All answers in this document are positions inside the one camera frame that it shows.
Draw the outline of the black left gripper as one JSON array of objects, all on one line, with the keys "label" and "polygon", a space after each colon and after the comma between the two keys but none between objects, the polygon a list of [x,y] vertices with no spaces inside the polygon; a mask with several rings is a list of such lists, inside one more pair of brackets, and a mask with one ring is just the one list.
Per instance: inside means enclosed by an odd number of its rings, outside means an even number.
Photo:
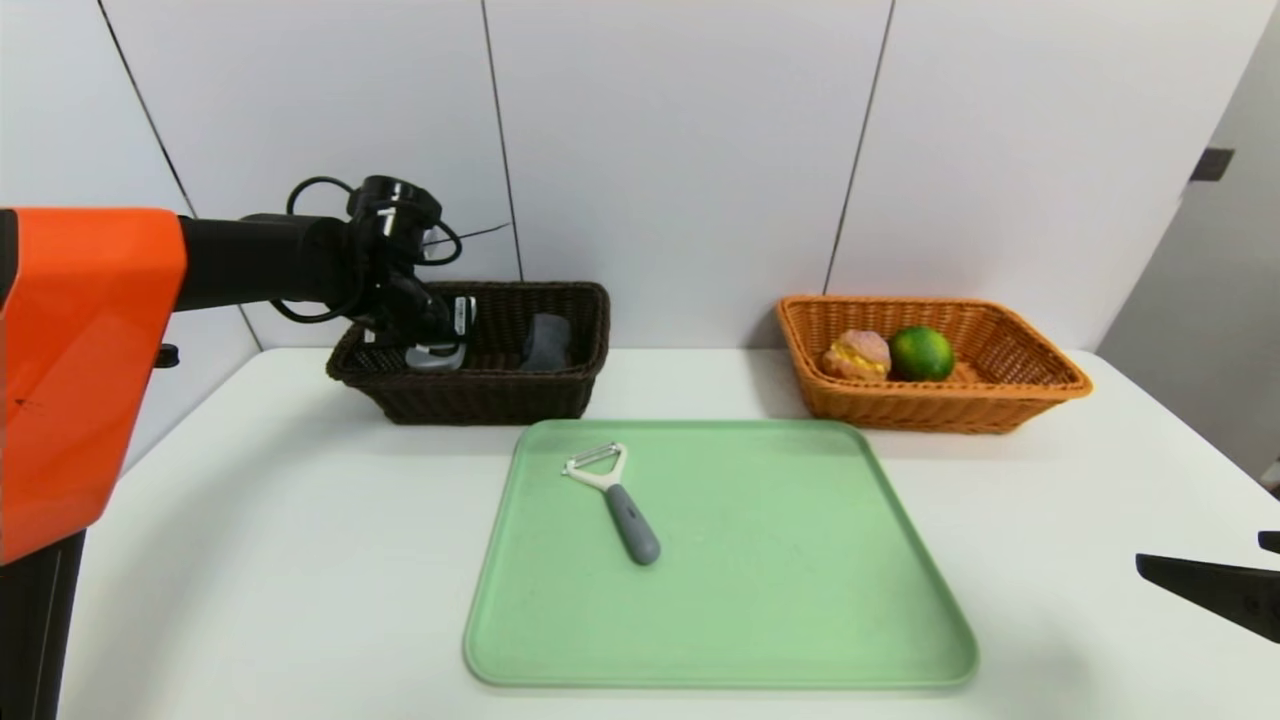
[{"label": "black left gripper", "polygon": [[419,302],[417,345],[460,345],[475,324],[476,299],[465,295],[426,295]]}]

